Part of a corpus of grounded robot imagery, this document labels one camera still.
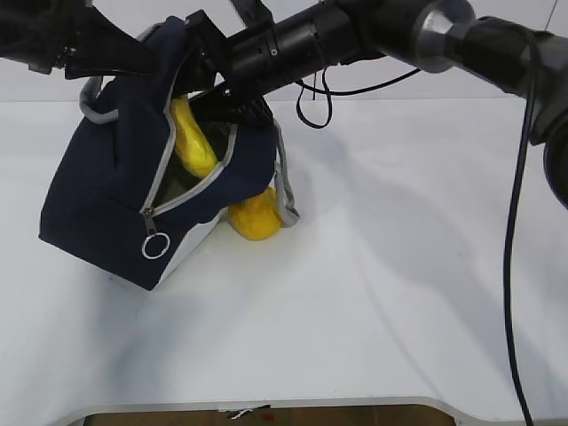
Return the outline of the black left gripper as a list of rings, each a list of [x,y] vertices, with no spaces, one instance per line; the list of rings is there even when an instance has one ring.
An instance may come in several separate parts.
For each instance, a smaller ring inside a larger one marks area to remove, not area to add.
[[[68,80],[158,69],[157,54],[91,1],[3,1],[1,58],[43,75],[63,69]]]

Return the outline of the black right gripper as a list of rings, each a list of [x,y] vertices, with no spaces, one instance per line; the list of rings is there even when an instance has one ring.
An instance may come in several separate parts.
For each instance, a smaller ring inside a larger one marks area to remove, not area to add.
[[[224,35],[207,13],[185,18],[197,52],[185,62],[185,93],[198,122],[228,122],[263,129],[273,113],[263,96],[320,70],[317,4],[276,22],[260,1],[234,1],[245,24]]]

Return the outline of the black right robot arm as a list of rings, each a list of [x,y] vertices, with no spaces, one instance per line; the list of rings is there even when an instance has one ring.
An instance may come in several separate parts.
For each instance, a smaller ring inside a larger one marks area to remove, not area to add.
[[[495,17],[466,1],[324,1],[275,21],[259,1],[237,1],[244,29],[224,35],[204,11],[185,22],[196,53],[176,81],[196,112],[229,112],[336,65],[392,57],[418,71],[458,67],[525,99],[528,137],[544,148],[544,170],[567,199],[567,41]]]

